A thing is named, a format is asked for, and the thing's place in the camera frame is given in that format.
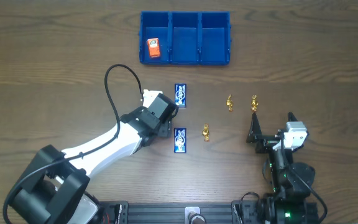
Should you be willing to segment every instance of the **blue plastic bin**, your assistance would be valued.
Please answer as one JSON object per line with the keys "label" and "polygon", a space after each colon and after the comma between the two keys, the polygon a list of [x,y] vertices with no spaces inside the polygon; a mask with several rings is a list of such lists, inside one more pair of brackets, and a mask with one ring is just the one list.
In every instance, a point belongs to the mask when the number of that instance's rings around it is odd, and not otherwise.
{"label": "blue plastic bin", "polygon": [[[142,12],[139,60],[144,64],[226,65],[230,62],[229,12]],[[161,56],[150,58],[147,39],[158,38]]]}

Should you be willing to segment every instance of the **wood grain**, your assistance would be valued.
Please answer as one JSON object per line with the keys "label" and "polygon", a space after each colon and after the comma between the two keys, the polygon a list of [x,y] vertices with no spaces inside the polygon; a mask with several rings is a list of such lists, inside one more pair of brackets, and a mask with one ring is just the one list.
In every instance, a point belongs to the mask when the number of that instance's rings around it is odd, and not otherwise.
{"label": "wood grain", "polygon": [[[143,10],[230,11],[230,64],[141,65]],[[114,63],[171,98],[174,83],[188,84],[188,107],[174,120],[188,130],[188,153],[174,154],[172,139],[155,141],[91,181],[98,199],[230,202],[270,192],[260,173],[266,155],[245,143],[258,94],[262,131],[282,128],[288,111],[308,127],[294,157],[316,169],[324,222],[358,222],[358,1],[0,0],[0,223],[6,194],[41,147],[79,145],[114,126],[103,88]],[[120,114],[140,104],[127,71],[115,70],[109,84]]]}

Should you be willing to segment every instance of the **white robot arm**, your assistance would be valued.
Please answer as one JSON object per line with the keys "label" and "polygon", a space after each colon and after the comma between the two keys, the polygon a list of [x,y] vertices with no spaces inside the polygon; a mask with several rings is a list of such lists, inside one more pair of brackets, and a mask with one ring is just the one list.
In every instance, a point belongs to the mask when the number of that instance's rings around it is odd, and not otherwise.
{"label": "white robot arm", "polygon": [[[103,208],[85,192],[90,178],[118,159],[150,145],[157,136],[170,137],[178,106],[161,91],[144,90],[143,99],[143,106],[120,117],[120,131],[115,140],[85,157],[32,175],[19,190],[12,189],[14,197],[9,205],[28,223],[100,223]],[[112,139],[116,132],[117,125],[85,144],[61,152],[53,146],[41,149],[18,182],[47,164],[92,151]],[[57,180],[60,186],[44,180],[45,176]]]}

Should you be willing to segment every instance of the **orange box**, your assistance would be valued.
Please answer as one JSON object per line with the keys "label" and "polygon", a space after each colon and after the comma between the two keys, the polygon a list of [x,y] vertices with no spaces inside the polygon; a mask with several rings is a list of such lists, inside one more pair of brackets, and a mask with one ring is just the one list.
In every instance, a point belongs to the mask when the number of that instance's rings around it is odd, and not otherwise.
{"label": "orange box", "polygon": [[160,42],[158,38],[151,38],[147,40],[147,45],[149,46],[150,58],[160,57]]}

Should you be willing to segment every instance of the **wooden table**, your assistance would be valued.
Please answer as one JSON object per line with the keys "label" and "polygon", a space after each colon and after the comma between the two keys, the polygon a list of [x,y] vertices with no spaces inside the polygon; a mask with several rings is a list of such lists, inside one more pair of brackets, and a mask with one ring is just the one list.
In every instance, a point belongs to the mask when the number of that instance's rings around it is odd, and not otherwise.
{"label": "wooden table", "polygon": [[[230,64],[140,64],[143,10],[230,11]],[[8,190],[40,148],[77,146],[115,125],[103,87],[114,63],[170,98],[175,83],[187,83],[188,106],[173,122],[187,128],[188,152],[156,140],[91,181],[98,199],[231,202],[271,192],[261,174],[267,156],[245,143],[256,94],[264,133],[283,128],[289,111],[306,124],[310,137],[294,159],[316,169],[313,188],[329,208],[324,222],[358,222],[358,0],[1,0],[0,223]],[[140,105],[129,72],[113,70],[109,85],[119,114]],[[211,142],[201,136],[204,123]]]}

